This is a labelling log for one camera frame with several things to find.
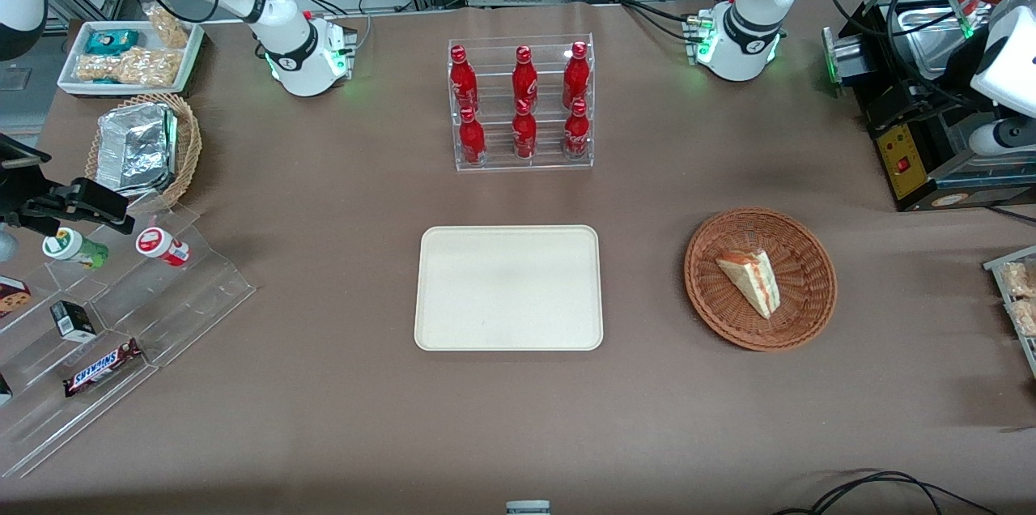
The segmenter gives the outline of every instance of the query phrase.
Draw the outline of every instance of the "wicker basket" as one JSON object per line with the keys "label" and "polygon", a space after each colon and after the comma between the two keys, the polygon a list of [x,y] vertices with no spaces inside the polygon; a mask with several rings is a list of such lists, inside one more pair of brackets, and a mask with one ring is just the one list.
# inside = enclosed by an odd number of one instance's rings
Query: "wicker basket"
{"label": "wicker basket", "polygon": [[[123,106],[141,105],[144,102],[165,102],[176,114],[176,179],[166,191],[163,191],[162,198],[168,205],[173,205],[179,200],[180,195],[188,191],[191,180],[194,178],[195,169],[198,167],[198,156],[201,154],[201,131],[198,127],[198,119],[191,112],[191,106],[177,94],[141,94],[122,102]],[[93,136],[93,146],[90,146],[90,156],[86,160],[86,176],[93,179],[97,174],[97,149],[100,147],[100,131]]]}
{"label": "wicker basket", "polygon": [[[766,250],[780,306],[764,319],[716,264],[725,250]],[[730,209],[694,233],[684,258],[684,283],[694,308],[727,341],[756,351],[782,351],[816,337],[835,309],[838,285],[831,257],[803,224],[772,209]]]}

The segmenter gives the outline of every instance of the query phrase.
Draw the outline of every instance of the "cookie package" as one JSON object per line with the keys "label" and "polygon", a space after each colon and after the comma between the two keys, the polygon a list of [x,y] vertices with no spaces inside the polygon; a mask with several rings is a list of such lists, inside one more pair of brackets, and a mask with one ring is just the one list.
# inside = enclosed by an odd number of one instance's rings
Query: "cookie package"
{"label": "cookie package", "polygon": [[0,319],[22,308],[26,302],[31,299],[32,293],[26,283],[21,282],[21,280],[8,279],[7,276],[0,276]]}

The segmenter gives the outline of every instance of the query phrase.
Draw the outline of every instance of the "small box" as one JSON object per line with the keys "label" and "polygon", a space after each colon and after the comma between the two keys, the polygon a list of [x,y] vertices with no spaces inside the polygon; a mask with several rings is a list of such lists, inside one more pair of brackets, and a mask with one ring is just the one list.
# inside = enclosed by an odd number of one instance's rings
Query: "small box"
{"label": "small box", "polygon": [[58,325],[58,333],[66,341],[85,343],[97,337],[97,332],[90,324],[86,309],[73,302],[58,301],[51,307],[51,316]]}
{"label": "small box", "polygon": [[29,287],[21,280],[8,279],[7,276],[0,276],[0,319],[6,317],[26,302],[32,299]]}
{"label": "small box", "polygon": [[7,385],[7,382],[3,379],[3,375],[0,375],[0,406],[10,401],[12,396],[10,385]]}

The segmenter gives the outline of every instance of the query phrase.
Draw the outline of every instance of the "coca-cola bottle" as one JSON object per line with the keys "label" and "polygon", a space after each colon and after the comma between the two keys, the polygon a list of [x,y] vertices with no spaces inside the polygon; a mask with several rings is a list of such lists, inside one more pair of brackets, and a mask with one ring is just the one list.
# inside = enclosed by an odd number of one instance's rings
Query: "coca-cola bottle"
{"label": "coca-cola bottle", "polygon": [[537,75],[533,67],[533,50],[528,46],[518,46],[515,53],[518,62],[515,64],[515,71],[511,75],[511,84],[514,86],[515,101],[528,101],[531,108],[536,108],[537,95]]}
{"label": "coca-cola bottle", "polygon": [[572,44],[572,57],[569,65],[565,67],[565,90],[562,94],[562,105],[566,109],[572,109],[572,102],[586,95],[586,87],[589,83],[589,64],[586,62],[586,44],[577,41]]}
{"label": "coca-cola bottle", "polygon": [[457,105],[470,106],[478,112],[479,110],[479,84],[474,80],[474,68],[467,61],[467,51],[463,46],[450,48],[450,58],[453,64],[450,66],[450,83],[453,87]]}
{"label": "coca-cola bottle", "polygon": [[460,109],[460,146],[467,165],[486,164],[486,133],[474,120],[474,109],[470,106]]}
{"label": "coca-cola bottle", "polygon": [[533,117],[533,105],[525,98],[515,101],[515,117],[511,120],[515,136],[515,154],[520,160],[530,160],[536,153],[536,119]]}
{"label": "coca-cola bottle", "polygon": [[569,161],[576,161],[586,153],[586,138],[589,135],[589,120],[586,119],[586,102],[575,98],[572,102],[572,116],[565,121],[565,141],[562,149]]}

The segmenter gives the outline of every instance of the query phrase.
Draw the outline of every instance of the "white tray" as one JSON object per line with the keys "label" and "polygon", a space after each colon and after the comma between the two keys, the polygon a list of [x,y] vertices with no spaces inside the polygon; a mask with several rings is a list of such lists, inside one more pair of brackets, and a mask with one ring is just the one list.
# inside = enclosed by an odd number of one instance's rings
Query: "white tray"
{"label": "white tray", "polygon": [[597,232],[437,227],[421,240],[413,339],[426,351],[589,351],[604,339]]}
{"label": "white tray", "polygon": [[176,94],[186,87],[188,79],[198,57],[198,50],[201,50],[201,41],[205,36],[205,29],[200,24],[183,24],[188,29],[188,46],[183,48],[183,62],[179,71],[176,73],[176,80],[173,80],[171,87],[149,87],[140,86],[133,83],[93,83],[93,81],[82,81],[76,77],[76,64],[79,57],[86,50],[86,42],[90,34],[94,31],[112,31],[112,29],[136,29],[140,32],[140,41],[137,46],[147,48],[147,50],[165,50],[166,45],[159,38],[157,32],[150,21],[88,21],[83,24],[76,41],[68,48],[68,57],[65,58],[64,67],[61,68],[61,76],[58,77],[58,87],[68,94],[77,95],[130,95],[137,94]]}

